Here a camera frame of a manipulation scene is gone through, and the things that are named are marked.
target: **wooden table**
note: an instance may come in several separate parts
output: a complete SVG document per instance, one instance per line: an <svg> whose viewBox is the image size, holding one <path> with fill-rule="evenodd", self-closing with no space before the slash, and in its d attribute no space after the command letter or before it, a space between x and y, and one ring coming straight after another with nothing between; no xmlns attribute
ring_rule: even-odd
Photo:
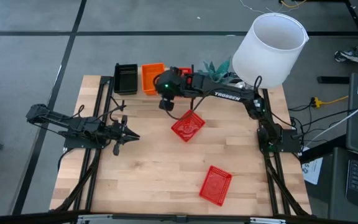
<svg viewBox="0 0 358 224"><path fill-rule="evenodd" d="M99 80L97 75L83 77L75 109L84 104L82 116L93 113ZM283 88L268 92L273 112L289 122ZM158 108L161 98L144 94L140 77L136 95L115 94L114 98L125 100L127 105L114 116L128 115L128 127L140 135L140 141L121 146L119 156L112 154L114 143L102 150L92 212L272 215L265 164L257 142L258 122L248 117L242 103L207 97L196 110L206 124L185 143L170 129L175 120ZM180 117L189 108L189 99L175 98L172 114ZM84 151L75 149L63 158L50 208L59 206L77 184ZM300 163L289 153L280 156L286 186L303 209L311 213ZM233 175L222 207L198 195L210 165ZM280 191L275 188L283 213ZM85 206L85 193L80 208Z"/></svg>

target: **orange container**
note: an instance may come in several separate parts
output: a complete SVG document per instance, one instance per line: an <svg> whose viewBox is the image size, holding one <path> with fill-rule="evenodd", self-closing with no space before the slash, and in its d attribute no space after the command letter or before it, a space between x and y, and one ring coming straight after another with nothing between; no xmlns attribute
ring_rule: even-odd
<svg viewBox="0 0 358 224"><path fill-rule="evenodd" d="M163 73L165 70L164 63L154 63L142 65L142 89L146 95L156 95L153 79Z"/></svg>

